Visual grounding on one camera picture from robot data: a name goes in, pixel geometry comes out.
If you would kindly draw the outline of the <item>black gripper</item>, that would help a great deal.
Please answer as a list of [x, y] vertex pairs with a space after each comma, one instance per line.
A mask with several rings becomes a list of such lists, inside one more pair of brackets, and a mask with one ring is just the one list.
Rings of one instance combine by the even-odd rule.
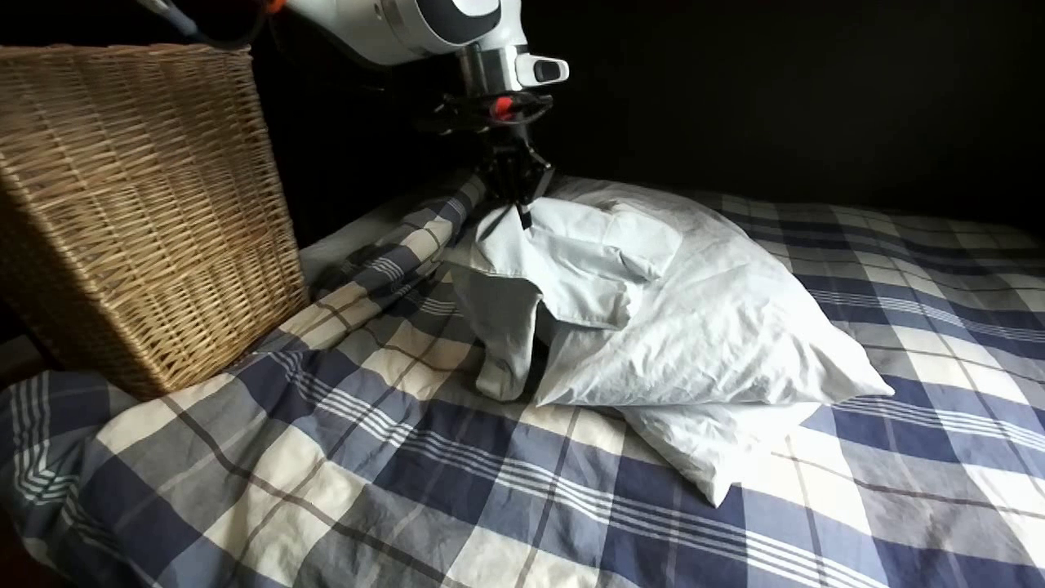
[[526, 205], [553, 186], [556, 167], [534, 146], [526, 124], [483, 124], [477, 174], [495, 205]]

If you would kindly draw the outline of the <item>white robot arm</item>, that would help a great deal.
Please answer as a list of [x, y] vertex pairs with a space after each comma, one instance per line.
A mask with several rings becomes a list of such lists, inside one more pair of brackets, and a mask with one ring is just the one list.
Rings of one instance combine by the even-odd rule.
[[522, 205], [553, 186], [556, 167], [534, 146], [530, 124], [572, 78], [560, 54], [530, 48], [522, 0], [136, 0], [188, 39], [239, 48], [277, 12], [305, 17], [375, 70], [455, 54], [465, 90], [431, 113], [433, 134], [477, 134], [479, 175], [495, 201]]

